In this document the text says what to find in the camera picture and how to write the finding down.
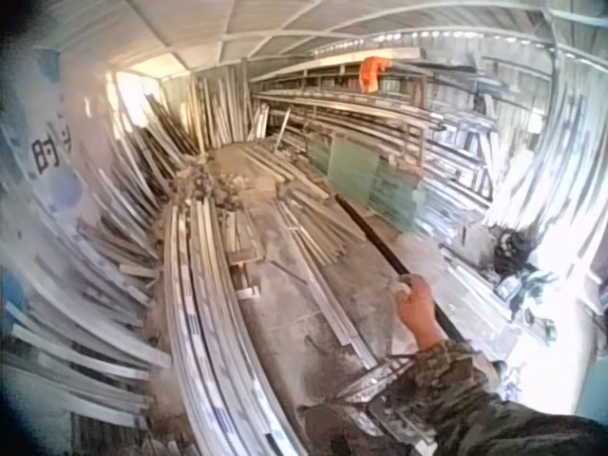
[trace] stack of aluminum bars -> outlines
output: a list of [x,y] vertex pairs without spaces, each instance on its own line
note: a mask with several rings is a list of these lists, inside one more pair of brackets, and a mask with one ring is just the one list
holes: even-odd
[[[312,136],[309,143],[312,164],[327,174],[339,193],[371,208],[400,231],[417,227],[446,241],[456,235],[460,223],[480,219],[485,213],[488,203],[470,197],[472,192],[465,193],[447,172],[428,173],[419,183],[416,176],[379,160],[366,144],[337,135],[331,145],[321,140]],[[425,171],[431,164],[428,159]]]
[[527,230],[543,268],[567,275],[577,264],[584,275],[608,224],[608,80],[569,59],[560,65],[539,144],[534,154],[512,151],[485,222]]
[[159,276],[148,235],[162,200],[172,196],[168,182],[185,167],[187,155],[197,152],[156,101],[148,100],[149,123],[139,128],[118,95],[118,140],[106,130],[109,167],[96,165],[82,144],[78,153],[85,166],[75,166],[75,151],[53,123],[47,125],[57,162],[68,167],[82,200],[90,200],[101,216],[97,226],[62,209],[30,169],[13,129],[0,124],[11,153],[11,160],[0,164],[0,253],[3,265],[31,288],[25,309],[7,306],[16,322],[12,334],[31,347],[25,358],[11,358],[13,370],[52,388],[56,394],[48,399],[66,410],[146,428],[148,399],[125,386],[139,388],[150,365],[172,364],[170,355],[137,334],[144,312],[154,305],[152,287]]
[[223,211],[219,226],[230,266],[264,258],[264,248],[249,211]]
[[[324,217],[331,219],[334,224],[339,225],[343,229],[348,227],[354,235],[359,236],[359,238],[365,238],[365,235],[348,218],[340,217],[340,214],[331,213],[327,207],[313,201],[301,192],[296,192],[295,194],[299,201],[306,201],[305,203],[309,207],[315,208]],[[359,334],[344,312],[340,302],[333,294],[332,289],[316,265],[316,262],[321,263],[324,260],[323,255],[327,255],[327,252],[314,243],[314,239],[310,237],[310,233],[306,227],[302,226],[301,221],[296,218],[292,209],[285,202],[279,201],[275,209],[277,219],[283,227],[283,232],[290,239],[292,245],[291,252],[298,265],[298,269],[306,277],[309,290],[340,345],[343,347],[350,345],[366,369],[375,368],[378,363],[370,347],[368,347],[361,334]]]
[[245,327],[212,199],[172,207],[164,289],[181,392],[201,453],[306,454]]
[[328,207],[298,189],[290,189],[282,207],[290,226],[321,267],[335,263],[353,242],[366,240],[365,233],[340,206]]
[[246,65],[225,66],[214,72],[217,78],[189,77],[186,112],[180,115],[201,154],[245,141],[255,123]]

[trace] corrugated metal roof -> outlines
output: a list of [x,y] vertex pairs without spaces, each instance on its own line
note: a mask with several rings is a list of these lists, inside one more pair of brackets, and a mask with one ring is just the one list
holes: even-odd
[[[331,32],[362,36],[474,26],[546,33],[536,28],[539,14],[532,11],[542,4],[543,0],[43,0],[42,44],[122,69],[169,61],[177,67],[175,59],[184,71],[184,66],[213,66],[247,56],[308,52],[342,39],[319,36]],[[605,12],[602,0],[550,4],[591,17]],[[556,18],[563,42],[605,57],[606,29],[570,19]],[[166,54],[173,58],[163,57]]]

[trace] metal bar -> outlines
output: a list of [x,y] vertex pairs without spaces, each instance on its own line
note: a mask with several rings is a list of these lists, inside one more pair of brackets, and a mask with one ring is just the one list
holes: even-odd
[[[346,213],[351,217],[352,221],[354,221],[361,230],[365,233],[367,239],[373,244],[373,246],[380,252],[380,254],[385,258],[385,260],[392,266],[392,269],[398,275],[403,274],[411,274],[411,272],[406,268],[406,266],[399,260],[396,254],[392,252],[389,246],[373,231],[368,223],[362,218],[353,208],[352,206],[340,195],[335,195],[335,200],[338,201],[338,204],[342,206],[342,208],[346,211]],[[437,323],[444,330],[447,336],[455,340],[457,342],[465,342],[465,338],[460,333],[460,331],[456,328],[454,323],[447,317],[446,313],[434,302],[435,306],[435,315],[437,318]]]
[[287,112],[285,113],[285,117],[283,118],[283,124],[281,125],[281,130],[278,132],[278,136],[276,137],[275,153],[281,144],[281,140],[283,139],[283,134],[285,133],[285,127],[287,126],[287,122],[289,121],[289,115],[291,113],[292,113],[292,107],[290,106],[287,108]]
[[20,340],[23,340],[24,342],[29,343],[31,346],[39,350],[52,354],[53,356],[57,356],[61,359],[69,361],[70,363],[75,363],[101,373],[118,375],[125,378],[134,378],[137,380],[149,380],[150,378],[147,370],[119,366],[117,364],[107,363],[105,361],[100,361],[99,359],[80,354],[50,340],[45,340],[19,325],[15,325],[12,328],[12,335]]

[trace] roof beam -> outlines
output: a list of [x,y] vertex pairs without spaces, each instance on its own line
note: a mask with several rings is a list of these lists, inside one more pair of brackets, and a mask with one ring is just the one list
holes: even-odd
[[560,19],[565,19],[566,21],[578,22],[580,24],[584,24],[586,26],[600,27],[602,29],[608,29],[608,17],[606,16],[585,16],[582,14],[575,14],[570,11],[560,11],[556,9],[552,9],[551,12],[555,17],[559,17]]
[[[315,9],[316,7],[318,7],[321,3],[323,3],[323,0],[314,0],[311,4],[306,5],[304,8],[300,9],[298,12],[296,12],[295,14],[293,14],[292,16],[290,16],[285,22],[283,22],[280,26],[279,26],[279,30],[284,30],[287,26],[289,26],[292,22],[294,22],[296,19],[298,19],[299,17],[303,16],[304,14],[306,14],[308,11]],[[262,40],[260,40],[259,43],[257,43],[256,47],[254,47],[251,52],[249,52],[249,54],[247,55],[248,59],[251,59],[254,55],[256,55],[256,53],[262,49],[264,46],[266,46],[266,43],[268,43],[271,39],[273,38],[273,36],[266,36],[264,37]]]
[[[549,40],[546,38],[541,38],[540,36],[529,34],[529,33],[521,33],[520,31],[508,30],[505,28],[488,28],[488,27],[472,27],[472,26],[397,28],[394,30],[377,31],[375,33],[370,33],[367,35],[358,35],[357,38],[367,40],[367,39],[370,39],[371,37],[381,35],[381,34],[386,35],[386,34],[391,34],[391,33],[393,33],[393,34],[394,33],[414,33],[414,32],[420,33],[420,32],[433,32],[433,31],[439,31],[439,32],[475,31],[477,33],[482,33],[482,34],[506,35],[506,36],[513,37],[516,39],[529,41],[530,44],[544,45],[548,48],[551,48],[554,45],[552,40]],[[339,44],[339,43],[340,42],[336,42],[331,45],[317,47],[317,49],[325,48],[328,46],[335,46],[336,44]],[[608,72],[608,60],[602,59],[601,57],[598,57],[597,55],[590,54],[589,52],[585,52],[583,50],[580,50],[580,49],[577,49],[575,47],[571,47],[568,45],[558,44],[558,49],[562,52],[571,53],[575,57],[579,57],[585,64],[588,64],[588,63],[595,64],[597,66],[602,67],[602,70]],[[289,57],[288,55],[284,55],[284,54],[280,54],[280,53],[277,55],[283,55],[284,57]]]
[[[539,10],[539,7],[533,7],[530,5],[525,5],[521,3],[517,3],[514,1],[494,1],[494,0],[438,0],[434,2],[421,1],[418,5],[409,5],[406,7],[398,7],[391,9],[383,9],[381,11],[371,12],[370,14],[365,14],[363,16],[355,17],[354,19],[350,19],[348,21],[341,22],[340,24],[326,28],[323,31],[334,31],[338,29],[343,29],[344,27],[353,26],[355,24],[360,24],[363,22],[368,22],[372,19],[378,19],[385,16],[390,16],[393,14],[402,14],[404,12],[414,12],[420,10],[432,10],[436,8],[451,8],[451,7],[498,7],[498,8],[514,8],[518,10]],[[311,41],[312,38],[305,38],[303,40],[298,41],[297,43],[292,44],[291,46],[285,47],[280,51],[280,54],[284,54],[289,52],[290,50],[297,48],[305,43]]]
[[[493,8],[505,8],[511,10],[524,10],[524,11],[533,11],[533,10],[542,10],[539,6],[528,5],[525,3],[520,3],[518,1],[503,1],[503,0],[438,0],[434,2],[424,1],[418,5],[410,5],[407,7],[399,7],[392,9],[384,9],[382,11],[372,12],[370,14],[366,14],[363,16],[356,17],[354,19],[350,19],[348,21],[341,22],[340,24],[326,28],[323,30],[324,32],[335,31],[338,29],[343,29],[344,27],[352,26],[355,24],[360,24],[364,22],[368,22],[372,19],[378,19],[385,16],[390,16],[393,14],[401,14],[404,12],[413,12],[419,10],[431,10],[437,8],[453,8],[453,7],[493,7]],[[608,18],[606,17],[590,17],[583,16],[580,14],[575,14],[567,11],[561,11],[552,9],[552,14],[555,17],[559,17],[561,19],[565,19],[568,21],[579,22],[582,24],[587,24],[590,26],[603,27],[608,28]],[[279,53],[284,54],[289,52],[290,50],[297,48],[305,43],[308,43],[313,38],[305,38],[297,43],[294,43],[291,46],[285,47]]]
[[[236,41],[236,40],[244,40],[247,38],[273,38],[275,36],[325,36],[329,38],[336,38],[338,40],[348,40],[352,38],[359,38],[359,35],[354,35],[352,33],[339,33],[339,32],[326,32],[326,31],[318,31],[318,30],[281,30],[281,29],[269,29],[269,30],[254,30],[254,31],[243,31],[239,33],[227,33],[221,35],[219,38],[211,38],[207,40],[201,41],[192,41],[192,42],[184,42],[174,46],[168,46],[163,48],[163,52],[176,52],[188,48],[196,48],[197,46],[209,45],[226,41]],[[157,50],[151,50],[148,53],[144,53],[139,55],[138,60],[126,62],[125,65],[130,67],[132,65],[140,64],[148,59],[152,59],[154,57],[158,57],[162,52],[158,52]]]
[[[152,25],[152,23],[145,17],[145,15],[142,13],[142,11],[139,9],[139,7],[133,3],[133,0],[123,0],[123,1],[129,7],[129,9],[133,12],[133,14],[135,14],[138,17],[138,19],[143,23],[143,26],[146,27],[148,29],[148,31],[150,33],[152,33],[152,35],[157,40],[159,40],[159,42],[165,49],[169,50],[170,46],[167,43],[167,41],[164,38],[162,38],[162,35],[159,33],[159,31],[156,30],[156,28]],[[183,59],[180,57],[180,55],[176,51],[169,51],[169,52],[171,55],[173,55],[173,58],[180,63],[180,65],[183,67],[183,69],[189,69],[188,65],[183,61]]]
[[[226,23],[224,24],[224,32],[222,36],[226,36],[228,34],[228,28],[230,27],[230,20],[232,19],[232,14],[235,12],[235,3],[237,0],[232,0],[232,5],[230,5],[230,11],[228,11],[228,16],[226,17]],[[218,60],[217,65],[221,62],[221,54],[224,53],[224,40],[219,40],[218,43]]]

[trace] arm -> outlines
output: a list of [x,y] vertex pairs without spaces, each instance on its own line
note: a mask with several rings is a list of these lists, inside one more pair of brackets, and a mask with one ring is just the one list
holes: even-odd
[[545,415],[491,393],[480,354],[445,340],[430,288],[419,276],[410,285],[397,307],[421,350],[392,386],[389,403],[434,428],[435,454],[595,454],[608,444],[605,429],[594,422]]

